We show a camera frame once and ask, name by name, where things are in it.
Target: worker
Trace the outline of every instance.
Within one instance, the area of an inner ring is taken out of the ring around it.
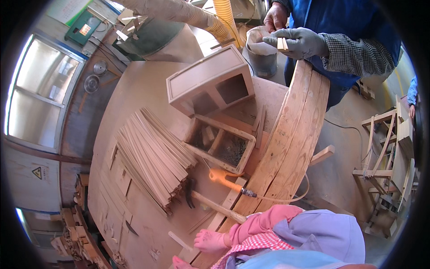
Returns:
[[[417,105],[417,91],[418,83],[417,83],[417,76],[415,75],[412,80],[411,84],[408,89],[408,103],[409,103],[409,116],[412,119],[412,122],[415,118],[415,106]]]
[[[202,229],[194,247],[204,252],[230,249],[212,267],[220,269],[375,268],[359,266],[365,246],[355,217],[294,205],[274,205],[250,215],[228,233]],[[194,268],[176,256],[172,262],[175,269]]]
[[[397,66],[400,39],[372,1],[270,0],[264,24],[276,47],[284,37],[284,68],[290,85],[296,60],[307,60],[330,80],[327,110],[361,77],[384,75]],[[289,28],[286,27],[289,17]]]

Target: blue apron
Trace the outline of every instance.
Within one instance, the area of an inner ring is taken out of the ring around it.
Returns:
[[[345,34],[353,41],[375,39],[386,47],[395,65],[399,60],[400,39],[381,12],[370,0],[289,0],[290,28],[305,27],[316,33]],[[346,92],[360,79],[344,72],[324,69],[319,56],[307,59],[313,69],[330,80],[327,108],[340,102]],[[291,83],[295,60],[287,58],[284,76]]]

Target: orange air blow gun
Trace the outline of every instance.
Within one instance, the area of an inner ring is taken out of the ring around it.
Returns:
[[[235,190],[241,194],[250,196],[250,197],[257,197],[257,194],[254,193],[253,191],[247,190],[245,188],[243,188],[241,185],[235,184],[231,181],[228,181],[227,179],[225,179],[226,176],[234,176],[234,177],[238,177],[238,176],[243,176],[244,173],[241,174],[234,174],[234,173],[230,173],[227,172],[225,170],[221,170],[221,169],[216,169],[216,168],[210,168],[209,169],[209,178],[213,181],[213,182],[217,182],[220,183],[232,190]]]

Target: wooden box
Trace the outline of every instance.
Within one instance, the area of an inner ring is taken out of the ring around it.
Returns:
[[[188,117],[207,115],[254,96],[246,60],[231,44],[166,79],[169,104]]]
[[[215,139],[207,146],[198,146],[196,141],[202,140],[201,137],[198,136],[203,136],[203,132],[207,127],[212,128],[215,132],[218,131],[215,135]],[[240,151],[243,152],[235,156],[235,149],[232,149],[231,152],[228,152],[228,150],[230,147],[235,148],[234,144],[236,141],[240,141]],[[191,120],[190,128],[185,134],[182,144],[195,154],[219,165],[225,170],[235,174],[240,174],[245,169],[245,165],[254,149],[255,137],[219,121],[215,121],[202,115],[195,115]],[[229,157],[232,156],[232,158],[236,158],[235,161],[237,163],[234,164],[227,161],[225,156],[222,156],[225,152],[227,152],[226,155],[229,155]]]

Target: pink sleeve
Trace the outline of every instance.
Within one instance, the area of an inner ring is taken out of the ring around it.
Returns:
[[[290,222],[302,212],[303,209],[294,205],[276,204],[261,214],[248,217],[242,225],[233,225],[229,232],[230,243],[232,246],[241,244],[249,236],[266,232],[281,220]]]

